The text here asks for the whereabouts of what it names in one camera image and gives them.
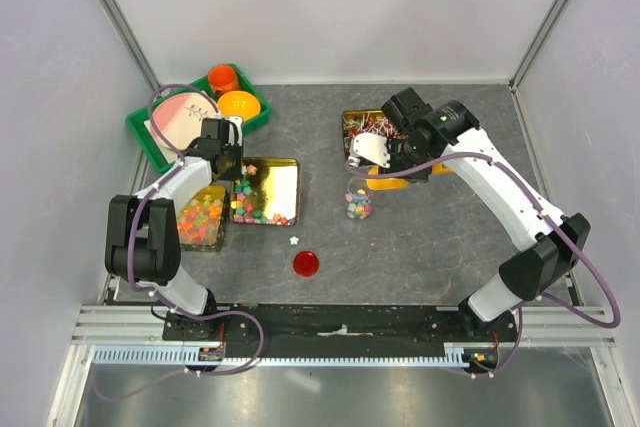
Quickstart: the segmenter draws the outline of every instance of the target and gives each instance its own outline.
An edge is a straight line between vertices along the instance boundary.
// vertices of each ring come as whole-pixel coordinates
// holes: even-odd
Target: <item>white panel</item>
[[[118,0],[161,81],[507,79],[552,0]]]
[[[43,425],[148,90],[98,0],[0,0],[0,424]]]
[[[620,301],[615,337],[640,394],[640,0],[572,0],[520,94],[555,200],[591,222],[585,250]]]

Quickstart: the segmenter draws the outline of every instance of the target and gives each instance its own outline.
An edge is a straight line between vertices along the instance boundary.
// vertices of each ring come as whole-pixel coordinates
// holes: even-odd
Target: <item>red lid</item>
[[[311,277],[319,267],[318,256],[310,250],[303,250],[293,259],[293,270],[303,277]]]

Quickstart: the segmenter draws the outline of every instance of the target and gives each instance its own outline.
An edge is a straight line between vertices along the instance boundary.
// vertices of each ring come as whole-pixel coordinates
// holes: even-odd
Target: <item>orange bowl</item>
[[[246,122],[260,113],[260,101],[249,92],[234,90],[220,97],[218,108],[224,117],[240,115]]]

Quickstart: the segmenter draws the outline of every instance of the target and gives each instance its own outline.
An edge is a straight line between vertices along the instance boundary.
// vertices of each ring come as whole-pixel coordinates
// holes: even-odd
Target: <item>gray floor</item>
[[[94,366],[121,396],[176,367]],[[492,380],[425,368],[256,367],[178,375],[123,402],[87,389],[77,426],[612,426],[588,350],[521,350]]]
[[[340,114],[375,109],[402,85],[265,86],[266,127],[246,137],[245,155],[293,157],[301,167],[300,222],[293,227],[232,224],[222,252],[183,253],[183,265],[222,302],[457,304],[493,276],[515,249],[499,222],[455,175],[372,198],[372,215],[344,213]],[[480,119],[509,162],[535,185],[511,96],[504,85],[422,85],[434,107],[456,99]],[[298,246],[289,237],[300,238]],[[292,270],[312,250],[320,270]],[[567,298],[562,285],[554,289]],[[123,286],[119,300],[132,297]]]

